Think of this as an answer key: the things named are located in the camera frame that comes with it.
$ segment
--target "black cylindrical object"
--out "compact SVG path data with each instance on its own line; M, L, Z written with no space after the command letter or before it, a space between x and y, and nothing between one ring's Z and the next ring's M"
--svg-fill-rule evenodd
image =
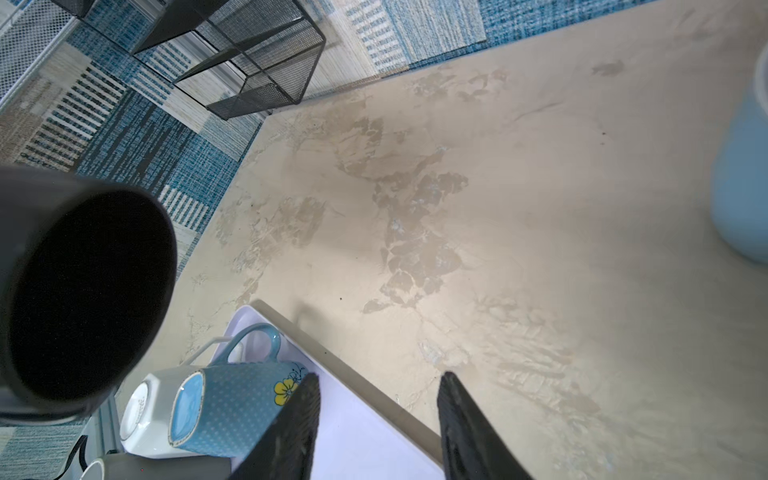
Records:
M160 329L176 261L146 191L0 167L0 420L90 415Z

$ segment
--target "white plastic tray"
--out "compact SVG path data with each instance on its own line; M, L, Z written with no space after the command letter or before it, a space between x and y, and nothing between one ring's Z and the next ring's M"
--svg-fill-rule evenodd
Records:
M234 336L255 323L274 325L252 306L243 306L235 312L224 335ZM440 465L336 376L305 355L285 332L281 330L281 333L283 339L277 358L300 362L319 377L320 419L311 475L313 480L445 478ZM266 335L252 333L244 342L244 361L264 360L269 351ZM216 349L214 358L222 349L223 345ZM233 468L241 461L241 458L234 459Z

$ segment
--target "light blue cup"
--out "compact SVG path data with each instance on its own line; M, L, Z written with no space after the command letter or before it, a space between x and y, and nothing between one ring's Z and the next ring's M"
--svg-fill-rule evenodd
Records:
M712 169L712 221L736 251L768 263L768 46Z
M227 363L245 335L270 336L270 353L257 363ZM215 457L242 457L259 442L283 404L308 373L297 362L278 362L280 334L266 323L249 326L223 352L181 384L168 425L168 442Z

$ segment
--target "marble-textured surface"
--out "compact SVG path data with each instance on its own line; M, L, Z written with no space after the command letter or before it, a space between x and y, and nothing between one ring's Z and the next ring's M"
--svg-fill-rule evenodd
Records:
M766 27L660 0L269 117L120 400L258 297L434 429L454 370L536 478L765 478L708 184Z

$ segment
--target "black metal mesh shelf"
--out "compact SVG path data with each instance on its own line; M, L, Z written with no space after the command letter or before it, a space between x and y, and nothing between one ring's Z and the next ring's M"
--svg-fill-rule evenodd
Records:
M326 44L297 0L174 0L136 51L192 29L216 53L174 83L206 95L198 101L224 120L301 102ZM200 89L212 84L198 75L227 66L235 75L226 88Z
M224 120L298 104L326 43L295 0L230 0L197 33L218 53L176 82L231 62L244 76L240 91L207 105Z
M62 7L67 12L73 14L77 18L83 18L86 16L91 6L94 4L94 0L52 0L56 5Z

